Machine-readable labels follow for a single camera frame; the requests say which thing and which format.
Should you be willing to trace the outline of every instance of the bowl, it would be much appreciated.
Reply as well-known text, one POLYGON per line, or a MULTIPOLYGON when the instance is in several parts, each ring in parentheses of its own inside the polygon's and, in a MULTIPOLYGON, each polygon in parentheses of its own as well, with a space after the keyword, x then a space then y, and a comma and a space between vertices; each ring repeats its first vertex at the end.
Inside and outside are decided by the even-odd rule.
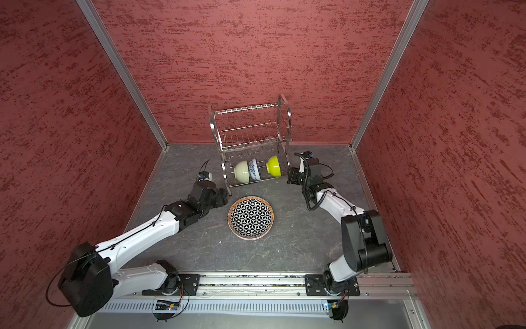
POLYGON ((248 163, 248 172, 254 181, 261 181, 261 173, 259 172, 258 162, 255 158, 248 163))
POLYGON ((276 155, 268 160, 267 172, 274 177, 281 176, 281 169, 279 168, 279 161, 276 155))
POLYGON ((250 182, 250 176, 248 175, 248 164, 246 160, 239 162, 234 167, 234 177, 242 184, 250 182))

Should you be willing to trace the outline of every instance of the dish rack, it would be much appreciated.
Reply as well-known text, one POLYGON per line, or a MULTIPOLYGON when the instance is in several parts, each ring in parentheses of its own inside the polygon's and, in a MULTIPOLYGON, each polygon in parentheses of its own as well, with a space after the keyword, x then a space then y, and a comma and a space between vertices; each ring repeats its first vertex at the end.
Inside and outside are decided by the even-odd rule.
POLYGON ((221 157, 223 178, 228 194, 241 183, 234 177, 234 167, 240 161, 257 160, 261 181, 278 178, 267 173, 266 161, 278 157, 281 175, 287 176, 290 166, 289 143, 292 141, 292 114, 287 99, 279 95, 277 103, 210 111, 210 127, 221 157))

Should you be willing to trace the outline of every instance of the gray marble surface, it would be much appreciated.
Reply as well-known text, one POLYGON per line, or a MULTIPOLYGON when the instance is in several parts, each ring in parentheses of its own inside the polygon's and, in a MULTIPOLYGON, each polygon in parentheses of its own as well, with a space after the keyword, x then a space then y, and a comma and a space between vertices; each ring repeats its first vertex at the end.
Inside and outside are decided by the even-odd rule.
MULTIPOLYGON (((350 202, 367 207, 349 149, 345 146, 293 146, 294 152, 312 151, 335 175, 327 180, 350 202)), ((214 145, 172 145, 140 211, 139 225, 159 213, 164 204, 186 199, 201 164, 218 187, 224 187, 219 155, 214 145)), ((341 254, 341 230, 326 211, 307 210, 298 185, 286 177, 232 188, 228 205, 212 209, 196 224, 142 252, 126 267, 168 260, 180 271, 298 271, 320 272, 341 254), (227 214, 232 204, 248 195, 262 197, 274 210, 270 232, 255 241, 238 238, 229 228, 227 214)))

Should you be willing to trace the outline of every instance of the vented metal panel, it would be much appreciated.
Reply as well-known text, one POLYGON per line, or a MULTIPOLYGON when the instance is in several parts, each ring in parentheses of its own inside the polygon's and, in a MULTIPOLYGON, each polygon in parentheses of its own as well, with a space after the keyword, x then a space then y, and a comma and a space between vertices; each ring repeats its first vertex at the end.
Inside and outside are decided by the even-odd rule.
MULTIPOLYGON (((154 311, 156 300, 115 300, 99 313, 174 313, 154 311)), ((185 313, 327 316, 326 300, 200 300, 190 299, 185 313)))

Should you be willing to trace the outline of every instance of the black cable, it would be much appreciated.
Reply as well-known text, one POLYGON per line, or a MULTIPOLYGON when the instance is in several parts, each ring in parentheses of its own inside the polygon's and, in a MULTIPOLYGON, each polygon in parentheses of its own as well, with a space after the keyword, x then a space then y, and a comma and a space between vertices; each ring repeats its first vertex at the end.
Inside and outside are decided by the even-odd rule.
POLYGON ((188 307, 188 304, 190 303, 190 294, 188 293, 188 291, 186 291, 186 289, 184 289, 184 288, 181 288, 181 289, 183 289, 183 291, 186 292, 186 294, 188 295, 188 299, 186 300, 186 305, 185 305, 185 307, 181 310, 181 312, 179 312, 179 313, 177 313, 177 314, 174 313, 171 317, 164 319, 165 321, 166 321, 166 320, 169 320, 169 319, 171 319, 171 318, 174 318, 174 317, 176 317, 176 316, 179 316, 182 312, 184 312, 184 311, 186 310, 186 307, 188 307))
POLYGON ((301 154, 298 152, 294 153, 294 155, 300 157, 304 161, 305 177, 303 179, 303 184, 301 186, 301 193, 303 194, 303 197, 305 198, 305 203, 307 204, 307 210, 314 211, 321 205, 321 203, 327 196, 328 191, 323 192, 320 200, 313 207, 310 206, 310 201, 309 201, 309 198, 307 197, 307 177, 309 176, 309 172, 310 172, 310 166, 309 166, 309 163, 307 162, 307 159, 309 159, 309 157, 305 154, 301 154))
POLYGON ((206 160, 205 163, 201 165, 201 168, 199 168, 199 171, 197 172, 197 175, 196 175, 196 181, 199 180, 199 173, 202 171, 202 168, 205 167, 205 170, 206 170, 206 165, 208 164, 208 161, 210 161, 210 159, 206 160))
POLYGON ((155 223, 157 223, 157 221, 158 221, 159 218, 161 217, 161 214, 163 213, 165 207, 167 207, 167 205, 164 205, 164 206, 161 208, 161 212, 159 213, 159 216, 157 216, 157 218, 156 218, 156 219, 153 221, 153 223, 151 223, 150 225, 148 225, 148 226, 146 226, 146 227, 143 227, 142 229, 138 230, 137 232, 128 235, 128 236, 125 237, 124 239, 122 239, 122 240, 120 240, 120 241, 118 241, 118 242, 116 242, 116 243, 114 243, 114 244, 112 244, 112 245, 110 245, 110 246, 108 246, 108 247, 102 249, 102 250, 97 250, 97 252, 98 252, 98 253, 101 253, 101 252, 103 252, 103 251, 105 251, 105 250, 108 250, 108 249, 113 250, 113 248, 115 248, 115 246, 117 246, 117 245, 118 245, 119 243, 121 243, 122 241, 124 241, 124 240, 126 240, 126 239, 128 239, 128 238, 131 238, 131 237, 134 236, 135 234, 144 231, 145 229, 149 228, 150 226, 155 226, 155 223))
POLYGON ((62 271, 65 270, 66 267, 68 267, 69 265, 71 265, 71 264, 73 264, 73 263, 75 263, 75 262, 77 262, 77 261, 80 261, 82 258, 86 258, 86 257, 88 257, 88 256, 93 256, 93 257, 92 257, 92 259, 93 259, 93 258, 95 258, 97 255, 96 255, 96 254, 87 254, 87 255, 84 255, 84 256, 82 256, 82 257, 80 257, 80 258, 75 259, 74 261, 71 261, 71 262, 67 263, 66 266, 64 266, 63 268, 61 268, 60 271, 58 271, 57 274, 55 274, 55 275, 53 276, 53 278, 51 279, 51 281, 49 281, 49 284, 47 285, 47 288, 46 288, 46 301, 47 301, 50 305, 52 305, 52 306, 56 306, 56 307, 69 307, 69 306, 71 306, 71 304, 68 304, 68 305, 60 305, 60 304, 55 304, 55 303, 53 303, 53 302, 49 299, 49 288, 51 287, 51 283, 53 283, 53 281, 55 280, 55 278, 56 278, 60 273, 62 273, 62 271))
MULTIPOLYGON (((336 192, 334 192, 332 194, 332 196, 335 196, 337 197, 338 199, 341 199, 343 200, 345 203, 347 203, 347 205, 352 209, 352 211, 355 212, 355 215, 358 216, 358 213, 356 212, 356 206, 351 206, 347 200, 345 200, 344 198, 342 197, 339 197, 338 195, 336 195, 336 192)), ((367 257, 367 244, 365 243, 365 237, 363 235, 363 230, 362 230, 362 227, 360 225, 360 221, 356 221, 358 223, 358 227, 360 228, 360 234, 362 236, 362 240, 363 240, 363 246, 365 248, 365 270, 363 271, 364 274, 368 274, 369 273, 369 263, 368 263, 368 257, 367 257)))
POLYGON ((325 166, 325 167, 330 169, 330 174, 327 175, 327 176, 322 176, 323 179, 327 180, 327 179, 329 179, 329 178, 334 176, 334 170, 332 170, 332 168, 330 166, 326 165, 325 163, 320 163, 320 165, 325 166))
POLYGON ((349 295, 347 295, 347 305, 345 306, 345 315, 343 317, 345 318, 348 313, 349 313, 349 295))

